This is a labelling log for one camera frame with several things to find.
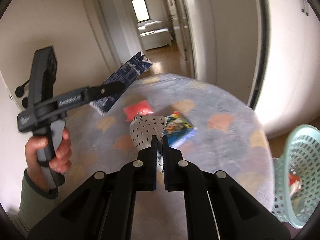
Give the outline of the green grey sleeve forearm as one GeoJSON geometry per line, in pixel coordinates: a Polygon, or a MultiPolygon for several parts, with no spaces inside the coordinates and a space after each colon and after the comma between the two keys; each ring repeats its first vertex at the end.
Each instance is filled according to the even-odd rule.
{"type": "Polygon", "coordinates": [[[17,212],[9,211],[7,215],[18,231],[27,238],[31,228],[57,206],[58,195],[58,189],[45,192],[36,186],[25,170],[19,210],[17,212]]]}

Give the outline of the person's left hand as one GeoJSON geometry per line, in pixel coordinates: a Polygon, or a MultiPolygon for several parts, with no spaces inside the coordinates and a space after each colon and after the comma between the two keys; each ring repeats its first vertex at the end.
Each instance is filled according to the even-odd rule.
{"type": "Polygon", "coordinates": [[[72,155],[67,128],[36,128],[25,145],[26,173],[39,189],[48,192],[65,182],[64,172],[71,166],[72,155]]]}

